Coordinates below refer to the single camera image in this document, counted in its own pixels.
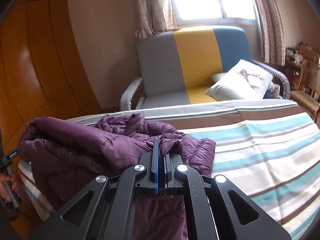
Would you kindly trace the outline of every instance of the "wooden chair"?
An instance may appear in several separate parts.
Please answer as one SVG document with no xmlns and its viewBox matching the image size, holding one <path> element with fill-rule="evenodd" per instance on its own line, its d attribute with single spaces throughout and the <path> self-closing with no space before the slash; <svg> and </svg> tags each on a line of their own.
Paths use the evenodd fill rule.
<svg viewBox="0 0 320 240">
<path fill-rule="evenodd" d="M 300 72 L 300 80 L 297 91 L 290 93 L 290 99 L 301 104 L 311 112 L 311 118 L 317 122 L 320 104 L 314 99 L 315 93 L 320 95 L 320 67 L 304 60 Z M 311 89 L 311 95 L 304 92 L 304 88 Z"/>
</svg>

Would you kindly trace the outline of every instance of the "person's hand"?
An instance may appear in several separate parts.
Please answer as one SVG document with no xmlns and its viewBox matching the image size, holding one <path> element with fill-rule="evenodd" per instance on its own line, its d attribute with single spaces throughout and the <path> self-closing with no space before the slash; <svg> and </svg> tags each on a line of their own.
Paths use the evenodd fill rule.
<svg viewBox="0 0 320 240">
<path fill-rule="evenodd" d="M 12 184 L 12 187 L 11 189 L 14 191 L 14 192 L 17 192 L 19 191 L 19 186 L 18 186 L 18 183 L 17 183 L 17 180 L 15 178 L 15 175 L 12 175 L 12 176 L 8 176 L 8 175 L 4 175 L 2 173 L 0 173 L 0 196 L 7 202 L 11 202 L 11 199 L 9 197 L 9 194 L 7 193 L 5 187 L 4 187 L 4 182 L 7 182 L 7 181 L 10 181 L 11 184 Z"/>
</svg>

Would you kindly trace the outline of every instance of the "beige curtain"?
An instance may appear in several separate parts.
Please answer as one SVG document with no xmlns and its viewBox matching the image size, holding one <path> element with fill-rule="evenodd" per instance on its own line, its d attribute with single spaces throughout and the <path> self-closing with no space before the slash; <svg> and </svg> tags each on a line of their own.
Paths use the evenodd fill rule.
<svg viewBox="0 0 320 240">
<path fill-rule="evenodd" d="M 284 65 L 285 40 L 276 0 L 256 0 L 264 38 L 265 62 Z"/>
<path fill-rule="evenodd" d="M 136 32 L 138 39 L 145 39 L 175 28 L 171 0 L 138 0 L 139 26 Z"/>
</svg>

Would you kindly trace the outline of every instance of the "metal screw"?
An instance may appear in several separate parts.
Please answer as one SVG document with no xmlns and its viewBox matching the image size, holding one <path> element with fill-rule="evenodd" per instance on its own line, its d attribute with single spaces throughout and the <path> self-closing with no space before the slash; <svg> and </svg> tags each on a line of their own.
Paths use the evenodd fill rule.
<svg viewBox="0 0 320 240">
<path fill-rule="evenodd" d="M 218 175 L 218 176 L 216 176 L 216 181 L 217 181 L 218 183 L 225 183 L 225 182 L 227 181 L 227 179 L 226 179 L 226 177 L 223 176 L 223 175 Z"/>
<path fill-rule="evenodd" d="M 96 177 L 96 182 L 98 183 L 104 183 L 106 180 L 107 180 L 107 177 L 103 175 Z"/>
<path fill-rule="evenodd" d="M 144 171 L 145 166 L 142 165 L 142 164 L 138 164 L 138 165 L 136 165 L 136 166 L 134 167 L 134 169 L 135 169 L 136 171 Z"/>
<path fill-rule="evenodd" d="M 184 164 L 180 164 L 177 166 L 178 171 L 187 171 L 188 166 L 184 165 Z"/>
</svg>

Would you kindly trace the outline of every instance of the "striped sofa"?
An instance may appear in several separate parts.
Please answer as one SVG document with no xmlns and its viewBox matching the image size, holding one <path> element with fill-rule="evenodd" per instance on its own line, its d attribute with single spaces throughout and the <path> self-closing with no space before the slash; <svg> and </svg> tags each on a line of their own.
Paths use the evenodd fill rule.
<svg viewBox="0 0 320 240">
<path fill-rule="evenodd" d="M 146 97 L 140 99 L 136 109 L 215 101 L 204 94 L 213 85 L 209 77 L 228 72 L 241 59 L 276 76 L 283 85 L 284 98 L 289 97 L 286 76 L 252 60 L 247 36 L 238 27 L 202 26 L 169 31 L 140 41 L 136 49 L 141 77 L 122 95 L 121 111 L 131 110 L 132 97 L 142 82 Z"/>
</svg>

